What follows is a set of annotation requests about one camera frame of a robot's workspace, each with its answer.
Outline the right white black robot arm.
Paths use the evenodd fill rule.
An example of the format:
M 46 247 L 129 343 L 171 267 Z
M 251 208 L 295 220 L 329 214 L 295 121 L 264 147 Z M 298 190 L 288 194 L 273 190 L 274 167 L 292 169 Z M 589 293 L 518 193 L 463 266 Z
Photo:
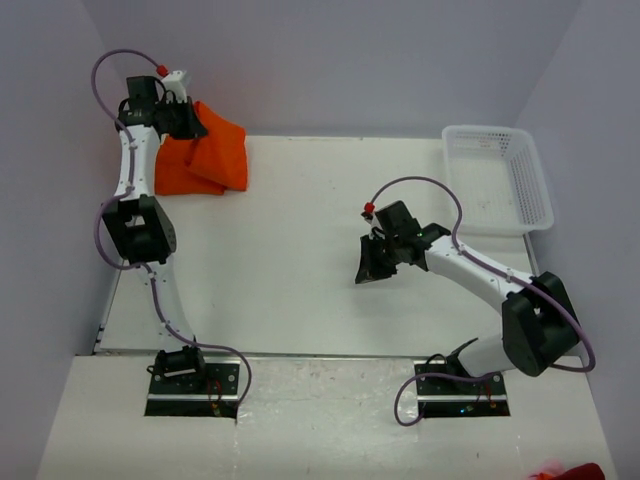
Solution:
M 467 393 L 483 376 L 508 370 L 537 377 L 579 343 L 577 320 L 555 275 L 510 273 L 484 256 L 472 260 L 451 231 L 420 225 L 401 201 L 382 209 L 366 204 L 362 216 L 370 231 L 360 239 L 356 283 L 388 279 L 406 264 L 456 283 L 500 315 L 498 334 L 473 338 L 446 355 L 439 371 L 454 391 Z

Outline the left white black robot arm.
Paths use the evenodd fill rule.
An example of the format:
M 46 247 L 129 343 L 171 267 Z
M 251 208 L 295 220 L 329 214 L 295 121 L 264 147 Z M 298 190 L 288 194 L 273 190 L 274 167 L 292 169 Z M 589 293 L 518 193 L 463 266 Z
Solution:
M 174 273 L 177 235 L 155 195 L 155 167 L 162 140 L 199 140 L 208 135 L 190 96 L 154 76 L 127 79 L 128 97 L 115 116 L 122 148 L 121 176 L 114 197 L 101 208 L 98 224 L 122 259 L 120 268 L 140 272 L 158 318 L 159 352 L 154 379 L 187 393 L 201 390 L 208 369 L 184 314 Z

